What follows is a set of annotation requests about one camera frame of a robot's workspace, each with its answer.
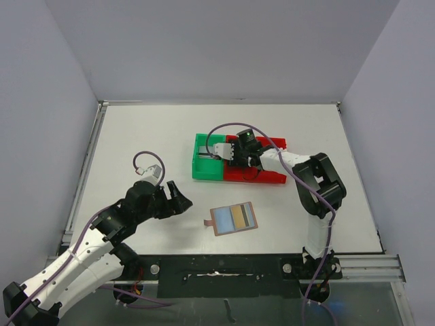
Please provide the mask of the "brown leather card holder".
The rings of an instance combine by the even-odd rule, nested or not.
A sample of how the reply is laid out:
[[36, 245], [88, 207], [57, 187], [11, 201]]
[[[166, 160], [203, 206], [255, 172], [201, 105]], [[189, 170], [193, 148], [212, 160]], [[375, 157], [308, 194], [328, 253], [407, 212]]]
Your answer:
[[206, 228], [213, 228], [215, 236], [223, 236], [258, 228], [251, 202], [222, 206], [210, 210], [210, 219], [204, 219]]

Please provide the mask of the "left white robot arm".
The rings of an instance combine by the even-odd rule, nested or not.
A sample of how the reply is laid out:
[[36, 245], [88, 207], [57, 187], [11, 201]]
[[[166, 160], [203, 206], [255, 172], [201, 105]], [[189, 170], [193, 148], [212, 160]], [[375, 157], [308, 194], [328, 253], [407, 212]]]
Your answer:
[[47, 268], [23, 283], [3, 290], [7, 324], [57, 325], [67, 303], [75, 303], [139, 259], [124, 240], [148, 219], [166, 219], [187, 211], [187, 199], [173, 181], [169, 194], [160, 185], [136, 182], [124, 198], [100, 210], [87, 222], [76, 243]]

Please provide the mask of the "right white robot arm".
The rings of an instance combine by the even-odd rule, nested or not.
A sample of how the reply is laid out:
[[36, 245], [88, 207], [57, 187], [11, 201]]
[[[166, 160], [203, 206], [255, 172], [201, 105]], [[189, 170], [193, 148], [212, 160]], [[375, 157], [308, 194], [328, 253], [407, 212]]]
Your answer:
[[294, 178], [302, 207], [309, 214], [303, 251], [313, 259], [331, 253], [330, 221], [341, 207], [347, 190], [328, 155], [292, 153], [269, 139], [263, 145], [251, 128], [240, 131], [232, 147], [231, 165]]

